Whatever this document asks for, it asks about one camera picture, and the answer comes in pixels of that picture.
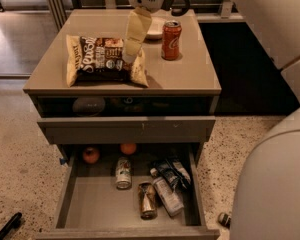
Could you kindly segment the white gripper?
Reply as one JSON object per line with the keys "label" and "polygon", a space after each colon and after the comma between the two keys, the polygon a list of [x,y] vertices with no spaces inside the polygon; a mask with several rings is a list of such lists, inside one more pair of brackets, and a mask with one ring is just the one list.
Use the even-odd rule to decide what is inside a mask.
{"label": "white gripper", "polygon": [[122,58],[130,64],[136,59],[151,26],[151,13],[170,11],[172,16],[183,16],[191,6],[190,0],[128,0],[135,9],[128,16]]}

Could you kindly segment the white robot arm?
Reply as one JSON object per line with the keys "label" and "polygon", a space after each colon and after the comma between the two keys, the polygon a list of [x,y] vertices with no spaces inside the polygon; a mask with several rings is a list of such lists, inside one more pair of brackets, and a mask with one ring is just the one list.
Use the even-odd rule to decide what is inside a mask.
{"label": "white robot arm", "polygon": [[[230,0],[300,103],[300,0]],[[229,240],[300,240],[300,108],[243,164]]]}

